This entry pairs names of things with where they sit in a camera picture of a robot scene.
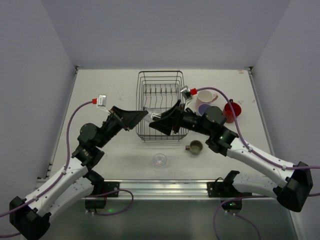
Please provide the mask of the clear glass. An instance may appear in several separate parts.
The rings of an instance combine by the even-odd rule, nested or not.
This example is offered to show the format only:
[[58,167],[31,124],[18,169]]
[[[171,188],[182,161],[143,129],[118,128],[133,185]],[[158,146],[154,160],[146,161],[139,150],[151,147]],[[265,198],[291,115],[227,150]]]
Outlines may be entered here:
[[163,111],[159,108],[143,107],[143,111],[147,111],[147,115],[143,118],[145,122],[152,123],[162,117]]
[[165,168],[167,161],[167,157],[163,153],[157,153],[152,158],[152,164],[156,168]]

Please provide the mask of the lavender cup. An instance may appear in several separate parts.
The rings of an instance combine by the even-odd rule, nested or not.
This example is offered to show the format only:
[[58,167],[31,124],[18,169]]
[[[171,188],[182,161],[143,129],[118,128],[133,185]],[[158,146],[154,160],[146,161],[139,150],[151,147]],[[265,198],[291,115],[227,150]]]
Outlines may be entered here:
[[210,104],[207,104],[207,103],[200,104],[200,105],[197,107],[197,115],[198,115],[198,116],[202,116],[209,107],[211,107]]

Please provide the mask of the beige mug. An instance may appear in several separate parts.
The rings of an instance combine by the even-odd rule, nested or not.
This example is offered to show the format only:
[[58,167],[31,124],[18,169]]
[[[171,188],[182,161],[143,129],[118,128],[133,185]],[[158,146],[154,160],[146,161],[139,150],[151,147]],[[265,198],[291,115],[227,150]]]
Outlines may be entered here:
[[193,140],[189,145],[185,146],[185,150],[189,151],[192,155],[199,155],[203,150],[203,144],[199,140]]

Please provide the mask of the pink mug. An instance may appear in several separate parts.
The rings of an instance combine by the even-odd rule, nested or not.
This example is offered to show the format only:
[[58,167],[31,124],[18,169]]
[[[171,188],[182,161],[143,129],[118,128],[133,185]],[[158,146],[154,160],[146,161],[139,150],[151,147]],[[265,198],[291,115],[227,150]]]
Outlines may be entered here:
[[197,92],[197,98],[195,102],[196,108],[202,104],[211,104],[218,99],[217,93],[212,93],[209,90],[201,90]]

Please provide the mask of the red mug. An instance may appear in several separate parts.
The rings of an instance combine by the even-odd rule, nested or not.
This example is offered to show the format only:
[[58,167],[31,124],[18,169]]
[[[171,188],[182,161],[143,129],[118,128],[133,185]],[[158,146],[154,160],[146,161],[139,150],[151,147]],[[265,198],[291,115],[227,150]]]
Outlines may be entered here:
[[229,100],[229,103],[226,103],[222,114],[226,117],[226,123],[231,124],[235,122],[235,119],[242,113],[242,108],[239,104],[235,103],[233,99]]

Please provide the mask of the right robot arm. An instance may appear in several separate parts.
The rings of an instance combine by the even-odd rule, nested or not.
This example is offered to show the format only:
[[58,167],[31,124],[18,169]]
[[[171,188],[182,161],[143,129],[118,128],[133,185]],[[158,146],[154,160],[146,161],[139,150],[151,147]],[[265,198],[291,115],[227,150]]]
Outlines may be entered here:
[[214,153],[242,162],[255,169],[266,180],[230,172],[227,184],[237,192],[255,193],[276,199],[283,207],[300,212],[313,188],[310,166],[300,161],[279,159],[246,142],[240,134],[228,129],[226,117],[217,106],[208,107],[201,116],[185,110],[180,101],[169,110],[150,111],[149,127],[167,136],[181,128],[208,136],[206,144]]

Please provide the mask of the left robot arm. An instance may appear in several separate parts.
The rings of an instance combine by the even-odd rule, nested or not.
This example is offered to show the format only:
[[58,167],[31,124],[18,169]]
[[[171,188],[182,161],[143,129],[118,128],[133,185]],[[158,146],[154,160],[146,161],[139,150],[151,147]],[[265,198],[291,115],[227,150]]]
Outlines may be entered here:
[[9,203],[9,221],[27,240],[40,239],[50,227],[53,203],[78,179],[88,179],[88,173],[104,156],[101,150],[121,130],[132,130],[148,114],[146,110],[123,110],[113,106],[100,127],[84,124],[78,146],[68,153],[64,166],[42,186],[26,195],[16,196]]

